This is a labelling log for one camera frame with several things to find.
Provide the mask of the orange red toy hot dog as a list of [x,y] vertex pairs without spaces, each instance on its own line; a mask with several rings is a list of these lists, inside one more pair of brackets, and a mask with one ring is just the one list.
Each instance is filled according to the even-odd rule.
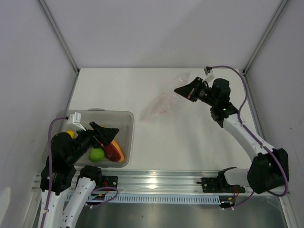
[[113,162],[124,162],[125,155],[116,140],[103,147],[105,157]]

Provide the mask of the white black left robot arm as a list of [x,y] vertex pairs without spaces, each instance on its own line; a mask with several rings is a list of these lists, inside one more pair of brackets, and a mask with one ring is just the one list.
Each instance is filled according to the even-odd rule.
[[110,145],[119,132],[117,128],[105,128],[95,122],[90,122],[90,126],[91,129],[77,131],[76,137],[68,132],[48,136],[49,155],[41,173],[42,196],[38,227],[74,228],[93,192],[118,192],[116,187],[105,183],[100,168],[86,165],[77,178],[72,198],[65,204],[76,173],[75,163],[89,149],[102,149]]

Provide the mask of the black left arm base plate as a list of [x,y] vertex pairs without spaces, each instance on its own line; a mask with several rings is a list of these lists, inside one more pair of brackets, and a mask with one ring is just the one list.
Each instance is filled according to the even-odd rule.
[[118,176],[103,176],[101,187],[107,187],[107,190],[112,191],[109,187],[117,188]]

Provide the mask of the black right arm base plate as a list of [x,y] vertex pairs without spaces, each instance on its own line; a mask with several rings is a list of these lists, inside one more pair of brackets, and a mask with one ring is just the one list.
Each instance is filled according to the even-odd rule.
[[204,193],[245,193],[240,185],[230,185],[224,178],[201,178],[196,182],[202,187]]

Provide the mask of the clear pink zip top bag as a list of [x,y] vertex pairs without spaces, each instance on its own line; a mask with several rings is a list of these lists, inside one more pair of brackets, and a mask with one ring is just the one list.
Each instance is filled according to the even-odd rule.
[[178,101],[178,95],[174,92],[176,88],[185,86],[190,78],[191,71],[184,71],[175,76],[160,90],[157,96],[143,109],[140,121],[149,121],[164,115]]

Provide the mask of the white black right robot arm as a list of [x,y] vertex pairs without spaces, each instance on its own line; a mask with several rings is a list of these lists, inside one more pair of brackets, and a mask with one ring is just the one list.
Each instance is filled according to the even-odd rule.
[[272,189],[284,186],[288,191],[288,154],[276,149],[259,135],[253,133],[240,117],[240,111],[230,102],[229,81],[217,78],[212,86],[201,78],[176,88],[175,93],[192,101],[200,100],[210,105],[212,119],[230,133],[245,150],[251,160],[248,169],[236,167],[220,171],[217,179],[221,191],[229,191],[234,185],[250,187],[255,193],[270,193]]

